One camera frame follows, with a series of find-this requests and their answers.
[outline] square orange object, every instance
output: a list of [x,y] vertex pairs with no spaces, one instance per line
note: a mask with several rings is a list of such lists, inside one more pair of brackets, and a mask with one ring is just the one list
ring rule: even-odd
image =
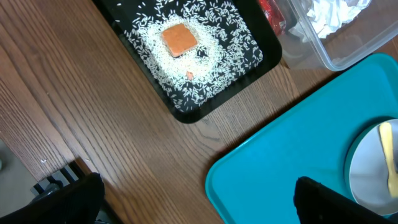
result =
[[162,38],[171,51],[173,57],[178,57],[181,54],[184,54],[194,48],[198,43],[196,38],[184,24],[177,24],[163,31]]

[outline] utensil handle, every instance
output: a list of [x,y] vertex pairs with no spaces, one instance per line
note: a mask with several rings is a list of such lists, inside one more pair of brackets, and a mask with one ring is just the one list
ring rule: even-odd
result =
[[386,157],[386,163],[388,168],[389,176],[396,174],[396,168],[394,165],[394,153],[392,147],[392,127],[388,122],[380,124],[379,127],[381,144]]

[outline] gray floor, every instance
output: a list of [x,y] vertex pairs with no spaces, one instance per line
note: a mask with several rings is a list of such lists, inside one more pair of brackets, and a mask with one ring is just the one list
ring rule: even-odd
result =
[[36,180],[1,140],[0,159],[0,217],[3,217],[33,199],[29,189],[36,184]]

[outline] brown wooden surface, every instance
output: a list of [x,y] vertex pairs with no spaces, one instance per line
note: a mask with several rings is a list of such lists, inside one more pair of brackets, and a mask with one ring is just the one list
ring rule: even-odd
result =
[[334,76],[278,65],[182,124],[90,0],[0,0],[0,138],[37,180],[81,157],[125,223],[221,223],[214,161]]

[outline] blue tray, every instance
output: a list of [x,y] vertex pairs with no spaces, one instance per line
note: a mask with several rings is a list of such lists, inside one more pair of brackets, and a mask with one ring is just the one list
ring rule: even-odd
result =
[[345,197],[346,153],[367,126],[398,118],[398,64],[375,54],[220,159],[206,193],[226,223],[300,223],[295,183],[308,176]]

